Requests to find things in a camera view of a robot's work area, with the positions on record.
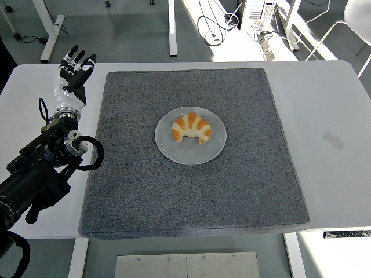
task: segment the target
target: electronic device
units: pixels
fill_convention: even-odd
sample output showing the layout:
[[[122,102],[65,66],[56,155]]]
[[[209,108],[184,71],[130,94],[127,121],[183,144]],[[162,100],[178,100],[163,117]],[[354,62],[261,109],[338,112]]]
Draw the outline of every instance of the electronic device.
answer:
[[[244,2],[239,11],[241,31],[249,32],[253,28],[258,35],[268,31],[277,0],[245,0]]]
[[[344,237],[365,237],[371,236],[371,230],[358,230],[358,231],[334,231],[324,232],[324,239],[340,239]]]

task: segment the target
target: white desk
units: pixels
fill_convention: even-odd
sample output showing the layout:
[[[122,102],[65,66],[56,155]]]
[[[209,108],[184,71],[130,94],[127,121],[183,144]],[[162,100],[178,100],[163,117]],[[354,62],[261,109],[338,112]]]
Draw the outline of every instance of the white desk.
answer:
[[[79,131],[95,135],[110,71],[233,67],[263,67],[267,72],[308,205],[308,228],[331,231],[371,226],[371,100],[351,66],[343,61],[97,64],[86,83],[88,101]],[[56,68],[56,64],[21,65],[0,96],[1,181],[9,176],[6,165],[44,125],[38,111],[39,97],[45,99],[50,113],[54,110]],[[293,73],[290,80],[287,70]],[[323,138],[326,133],[335,136],[330,143]],[[83,156],[85,164],[90,162],[91,151]],[[87,173],[76,172],[69,180],[71,192],[66,197],[43,210],[37,223],[29,225],[20,219],[12,230],[28,239],[78,237],[86,178]]]

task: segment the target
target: croissant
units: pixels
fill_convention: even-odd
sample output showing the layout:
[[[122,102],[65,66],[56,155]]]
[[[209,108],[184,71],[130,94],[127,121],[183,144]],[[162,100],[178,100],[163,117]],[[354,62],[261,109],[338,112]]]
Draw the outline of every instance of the croissant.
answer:
[[[198,137],[198,142],[204,144],[211,137],[211,126],[207,120],[197,113],[188,113],[178,118],[173,124],[173,137],[175,141],[181,142],[184,136]]]

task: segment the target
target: gray cushion pad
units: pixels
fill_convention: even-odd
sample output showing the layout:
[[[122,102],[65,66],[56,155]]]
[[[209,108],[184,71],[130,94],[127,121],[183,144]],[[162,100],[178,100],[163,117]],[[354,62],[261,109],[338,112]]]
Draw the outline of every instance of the gray cushion pad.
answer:
[[[158,121],[184,106],[208,109],[225,125],[225,147],[207,163],[180,165],[156,146]],[[96,138],[106,155],[88,176],[82,236],[282,233],[309,223],[261,68],[111,72]]]

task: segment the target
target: round plate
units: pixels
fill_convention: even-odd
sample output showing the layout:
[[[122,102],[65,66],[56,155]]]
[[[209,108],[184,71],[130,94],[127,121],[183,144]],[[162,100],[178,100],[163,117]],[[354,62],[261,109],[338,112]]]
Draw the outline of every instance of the round plate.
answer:
[[[204,144],[198,138],[183,137],[182,142],[175,141],[172,135],[173,123],[183,115],[195,112],[211,125],[212,135]],[[183,165],[198,165],[215,158],[225,146],[227,132],[217,115],[200,107],[181,107],[167,113],[158,122],[155,140],[159,150],[167,158]]]

